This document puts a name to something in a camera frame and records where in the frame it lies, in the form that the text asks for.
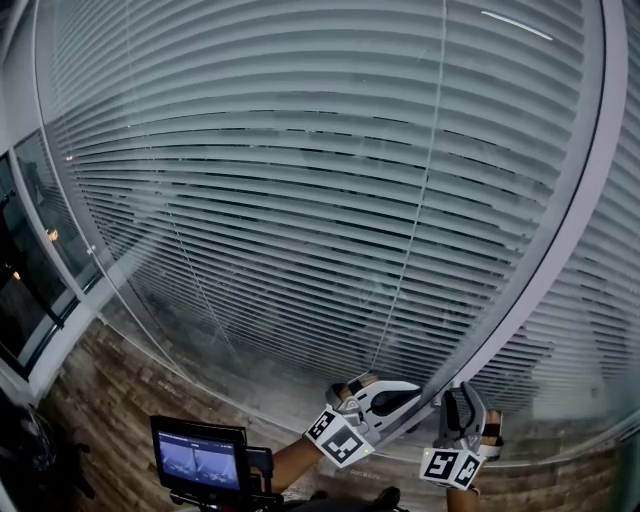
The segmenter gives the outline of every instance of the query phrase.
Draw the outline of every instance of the small display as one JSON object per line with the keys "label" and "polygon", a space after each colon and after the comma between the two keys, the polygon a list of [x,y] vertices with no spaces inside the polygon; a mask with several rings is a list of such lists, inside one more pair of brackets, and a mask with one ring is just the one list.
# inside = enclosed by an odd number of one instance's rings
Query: small display
{"label": "small display", "polygon": [[240,490],[233,444],[158,432],[162,470],[182,478]]}

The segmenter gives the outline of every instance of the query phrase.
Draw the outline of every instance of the black strap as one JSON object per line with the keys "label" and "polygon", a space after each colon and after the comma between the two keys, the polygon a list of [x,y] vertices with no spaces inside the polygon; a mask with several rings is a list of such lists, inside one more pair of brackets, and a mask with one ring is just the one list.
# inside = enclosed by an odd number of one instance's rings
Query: black strap
{"label": "black strap", "polygon": [[353,395],[355,395],[358,391],[360,391],[364,387],[362,384],[360,384],[359,380],[354,380],[353,382],[349,382],[347,386],[349,387],[349,391],[351,391],[351,394]]}

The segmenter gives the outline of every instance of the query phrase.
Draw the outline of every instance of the window pane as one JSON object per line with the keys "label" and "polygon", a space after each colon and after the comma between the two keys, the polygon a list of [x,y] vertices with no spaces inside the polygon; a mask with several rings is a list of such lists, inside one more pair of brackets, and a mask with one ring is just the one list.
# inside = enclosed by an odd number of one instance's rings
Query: window pane
{"label": "window pane", "polygon": [[16,155],[31,200],[54,247],[80,288],[87,287],[99,272],[62,198],[39,130],[16,147]]}
{"label": "window pane", "polygon": [[0,160],[0,343],[26,365],[74,296],[38,244],[6,158]]}

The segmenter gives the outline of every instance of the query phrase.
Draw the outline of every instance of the black and white fiducial marker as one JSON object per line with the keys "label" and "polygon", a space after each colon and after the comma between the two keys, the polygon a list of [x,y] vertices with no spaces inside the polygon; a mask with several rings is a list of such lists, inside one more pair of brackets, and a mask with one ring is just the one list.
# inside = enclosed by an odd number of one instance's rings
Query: black and white fiducial marker
{"label": "black and white fiducial marker", "polygon": [[304,435],[340,468],[374,452],[373,446],[330,406],[327,406]]}

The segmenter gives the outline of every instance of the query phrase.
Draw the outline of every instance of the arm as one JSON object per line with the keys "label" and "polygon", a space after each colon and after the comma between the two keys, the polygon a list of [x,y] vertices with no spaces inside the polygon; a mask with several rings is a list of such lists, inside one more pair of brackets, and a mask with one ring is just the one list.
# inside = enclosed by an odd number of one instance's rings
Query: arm
{"label": "arm", "polygon": [[456,491],[447,489],[448,512],[478,512],[480,510],[480,498],[478,493],[468,491]]}
{"label": "arm", "polygon": [[273,456],[273,492],[286,491],[322,457],[324,454],[306,437],[280,450]]}

